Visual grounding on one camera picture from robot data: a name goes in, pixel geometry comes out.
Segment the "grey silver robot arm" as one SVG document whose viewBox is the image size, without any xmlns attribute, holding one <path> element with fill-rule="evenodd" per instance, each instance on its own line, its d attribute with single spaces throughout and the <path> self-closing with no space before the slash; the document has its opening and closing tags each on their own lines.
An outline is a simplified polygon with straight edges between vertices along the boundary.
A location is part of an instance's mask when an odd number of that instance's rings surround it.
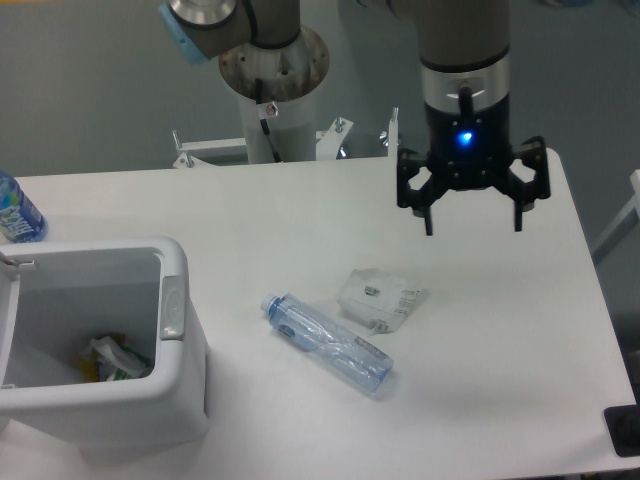
<svg viewBox="0 0 640 480">
<path fill-rule="evenodd" d="M 546 145 L 509 139 L 509 11 L 505 1 L 380 1 L 416 31 L 428 126 L 425 154 L 397 153 L 397 203 L 425 222 L 450 191 L 493 188 L 521 218 L 551 194 Z M 296 1 L 165 1 L 160 15 L 193 64 L 217 59 L 227 85 L 248 103 L 253 163 L 311 160 L 312 126 L 292 106 L 325 79 L 328 49 L 301 21 Z"/>
</svg>

